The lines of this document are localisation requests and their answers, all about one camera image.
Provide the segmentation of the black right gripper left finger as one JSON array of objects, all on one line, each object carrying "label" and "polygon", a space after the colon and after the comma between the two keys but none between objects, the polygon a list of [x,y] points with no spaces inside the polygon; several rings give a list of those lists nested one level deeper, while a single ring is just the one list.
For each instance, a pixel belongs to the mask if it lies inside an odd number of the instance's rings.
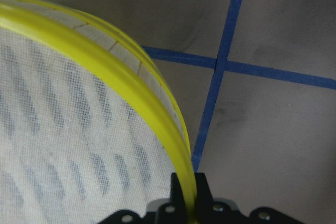
[{"label": "black right gripper left finger", "polygon": [[171,174],[170,202],[177,208],[186,208],[182,187],[176,173]]}]

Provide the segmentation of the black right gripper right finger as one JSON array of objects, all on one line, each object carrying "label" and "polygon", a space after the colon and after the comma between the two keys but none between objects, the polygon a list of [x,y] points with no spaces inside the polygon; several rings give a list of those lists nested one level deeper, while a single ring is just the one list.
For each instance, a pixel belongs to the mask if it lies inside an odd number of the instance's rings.
[{"label": "black right gripper right finger", "polygon": [[196,208],[209,208],[213,202],[213,196],[209,188],[206,175],[195,173],[196,179]]}]

